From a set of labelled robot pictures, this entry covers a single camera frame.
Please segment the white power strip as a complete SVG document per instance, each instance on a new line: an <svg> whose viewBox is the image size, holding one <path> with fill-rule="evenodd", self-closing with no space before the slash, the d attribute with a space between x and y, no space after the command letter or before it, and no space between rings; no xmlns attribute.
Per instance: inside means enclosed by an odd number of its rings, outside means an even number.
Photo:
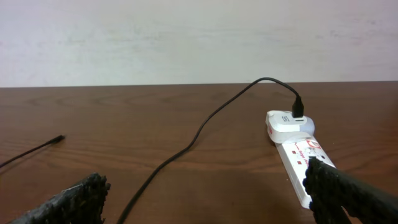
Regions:
<svg viewBox="0 0 398 224"><path fill-rule="evenodd" d="M312 199L311 196L306 193L303 185L309 159L311 157L316 157L329 166L335 167L335 165L314 137L306 138L298 142L276 144L276 148L301 206L309 209Z"/></svg>

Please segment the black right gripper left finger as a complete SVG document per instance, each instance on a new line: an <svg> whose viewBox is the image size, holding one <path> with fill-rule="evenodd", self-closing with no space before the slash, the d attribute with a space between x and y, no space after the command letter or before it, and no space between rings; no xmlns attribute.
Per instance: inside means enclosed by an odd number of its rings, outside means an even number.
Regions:
<svg viewBox="0 0 398 224"><path fill-rule="evenodd" d="M106 176L92 173L11 223L103 224L101 215L110 186Z"/></svg>

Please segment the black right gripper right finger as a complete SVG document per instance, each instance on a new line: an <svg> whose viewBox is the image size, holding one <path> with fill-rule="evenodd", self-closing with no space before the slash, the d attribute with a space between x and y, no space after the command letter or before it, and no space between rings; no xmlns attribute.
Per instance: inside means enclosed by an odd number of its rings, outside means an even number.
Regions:
<svg viewBox="0 0 398 224"><path fill-rule="evenodd" d="M311 157L303 186L317 223L397 223L397 197Z"/></svg>

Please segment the white USB charger plug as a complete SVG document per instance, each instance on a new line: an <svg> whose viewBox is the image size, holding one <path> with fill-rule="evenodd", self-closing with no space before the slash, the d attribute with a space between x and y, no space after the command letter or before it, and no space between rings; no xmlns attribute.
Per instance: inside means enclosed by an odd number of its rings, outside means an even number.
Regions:
<svg viewBox="0 0 398 224"><path fill-rule="evenodd" d="M268 111L267 132L276 144L298 142L314 135L315 124L307 116L294 118L291 111Z"/></svg>

